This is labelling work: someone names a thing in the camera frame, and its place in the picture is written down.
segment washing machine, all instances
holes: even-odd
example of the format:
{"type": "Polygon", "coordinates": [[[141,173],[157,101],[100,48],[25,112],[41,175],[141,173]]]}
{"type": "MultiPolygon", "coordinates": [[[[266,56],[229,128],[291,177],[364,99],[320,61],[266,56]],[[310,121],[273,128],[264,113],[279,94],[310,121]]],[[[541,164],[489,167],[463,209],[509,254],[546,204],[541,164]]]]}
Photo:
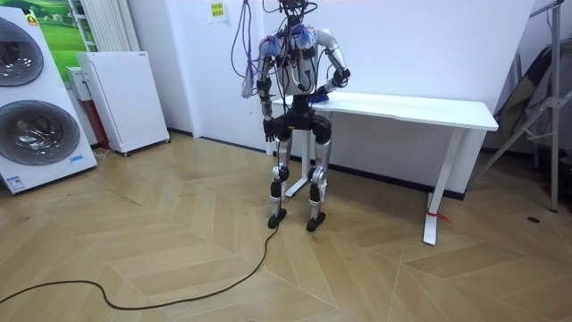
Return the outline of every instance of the washing machine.
{"type": "Polygon", "coordinates": [[[0,182],[15,194],[96,164],[38,22],[0,6],[0,182]]]}

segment mini fridge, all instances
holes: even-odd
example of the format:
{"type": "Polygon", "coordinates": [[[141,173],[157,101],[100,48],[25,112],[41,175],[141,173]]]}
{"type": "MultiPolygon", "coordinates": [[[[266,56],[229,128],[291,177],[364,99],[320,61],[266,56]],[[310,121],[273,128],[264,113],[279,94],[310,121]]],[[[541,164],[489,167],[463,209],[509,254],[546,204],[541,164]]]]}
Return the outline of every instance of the mini fridge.
{"type": "Polygon", "coordinates": [[[112,150],[170,142],[147,52],[77,53],[112,150]]]}

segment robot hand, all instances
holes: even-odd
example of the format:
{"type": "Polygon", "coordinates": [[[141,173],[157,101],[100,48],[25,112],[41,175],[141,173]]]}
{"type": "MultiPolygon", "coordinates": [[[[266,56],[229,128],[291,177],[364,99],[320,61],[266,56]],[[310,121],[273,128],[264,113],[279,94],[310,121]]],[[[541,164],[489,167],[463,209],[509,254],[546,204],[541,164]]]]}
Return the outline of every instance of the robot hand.
{"type": "Polygon", "coordinates": [[[263,121],[266,134],[266,142],[273,142],[276,140],[276,130],[274,128],[274,118],[265,119],[263,121]]]}

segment white desk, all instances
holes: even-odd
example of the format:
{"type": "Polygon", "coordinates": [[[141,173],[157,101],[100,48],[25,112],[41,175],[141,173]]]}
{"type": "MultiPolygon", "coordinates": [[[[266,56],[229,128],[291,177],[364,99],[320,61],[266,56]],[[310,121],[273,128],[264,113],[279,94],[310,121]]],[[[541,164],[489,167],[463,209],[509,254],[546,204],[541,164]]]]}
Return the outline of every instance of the white desk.
{"type": "MultiPolygon", "coordinates": [[[[438,210],[449,179],[450,170],[457,157],[458,144],[465,129],[496,131],[499,125],[494,121],[491,112],[484,103],[457,101],[438,98],[397,97],[375,94],[358,94],[334,92],[330,100],[316,103],[316,111],[362,114],[385,117],[403,122],[427,123],[451,126],[455,130],[450,138],[449,147],[442,164],[441,173],[435,184],[433,193],[429,193],[428,206],[425,214],[425,233],[423,242],[434,245],[437,240],[438,210]]],[[[291,104],[292,97],[287,97],[286,103],[291,104]]],[[[274,107],[282,107],[281,100],[273,102],[274,107]]],[[[286,192],[292,197],[308,181],[310,169],[311,133],[305,131],[305,147],[302,150],[302,178],[286,192]]]]}

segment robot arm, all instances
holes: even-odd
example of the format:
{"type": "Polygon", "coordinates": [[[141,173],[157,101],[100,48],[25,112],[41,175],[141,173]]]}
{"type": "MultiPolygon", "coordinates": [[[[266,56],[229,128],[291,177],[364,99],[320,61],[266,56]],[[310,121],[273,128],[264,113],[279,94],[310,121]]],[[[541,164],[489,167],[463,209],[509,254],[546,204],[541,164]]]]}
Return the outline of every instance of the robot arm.
{"type": "Polygon", "coordinates": [[[263,125],[265,128],[266,141],[271,142],[275,139],[276,133],[273,127],[272,117],[272,100],[270,99],[270,88],[272,87],[272,80],[268,73],[273,67],[273,58],[269,54],[270,42],[263,39],[259,46],[259,60],[258,60],[258,80],[257,90],[260,96],[260,106],[262,107],[262,115],[265,118],[263,125]]]}
{"type": "Polygon", "coordinates": [[[315,37],[318,45],[325,47],[325,53],[336,69],[333,77],[316,91],[319,95],[325,95],[333,92],[337,88],[345,87],[351,73],[346,65],[346,61],[343,59],[340,46],[338,46],[338,42],[333,34],[329,30],[316,30],[315,37]]]}

